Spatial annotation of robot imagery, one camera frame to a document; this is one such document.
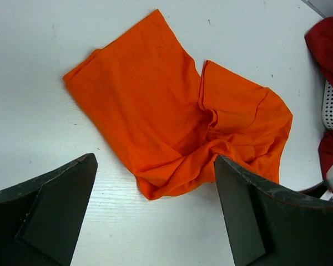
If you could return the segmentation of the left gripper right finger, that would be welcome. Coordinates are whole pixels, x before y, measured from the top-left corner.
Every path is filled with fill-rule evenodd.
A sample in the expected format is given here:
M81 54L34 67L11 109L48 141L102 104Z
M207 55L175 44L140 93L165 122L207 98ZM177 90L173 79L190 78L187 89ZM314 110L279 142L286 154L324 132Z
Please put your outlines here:
M225 156L214 167L235 265L333 265L327 181L294 191Z

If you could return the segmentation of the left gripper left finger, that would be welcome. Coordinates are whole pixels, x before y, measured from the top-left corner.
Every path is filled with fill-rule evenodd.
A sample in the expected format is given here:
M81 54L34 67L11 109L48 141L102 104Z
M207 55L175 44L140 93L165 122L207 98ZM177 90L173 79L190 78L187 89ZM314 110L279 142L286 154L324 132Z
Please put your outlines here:
M97 168L85 154L0 190L0 265L70 265Z

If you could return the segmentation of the orange t shirt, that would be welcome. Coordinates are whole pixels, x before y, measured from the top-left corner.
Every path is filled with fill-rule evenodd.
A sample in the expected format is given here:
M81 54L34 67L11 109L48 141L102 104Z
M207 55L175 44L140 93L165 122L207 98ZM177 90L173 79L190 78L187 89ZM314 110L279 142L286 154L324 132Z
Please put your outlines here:
M198 73L159 10L63 81L149 200L214 182L219 155L279 181L292 124L281 97L209 60Z

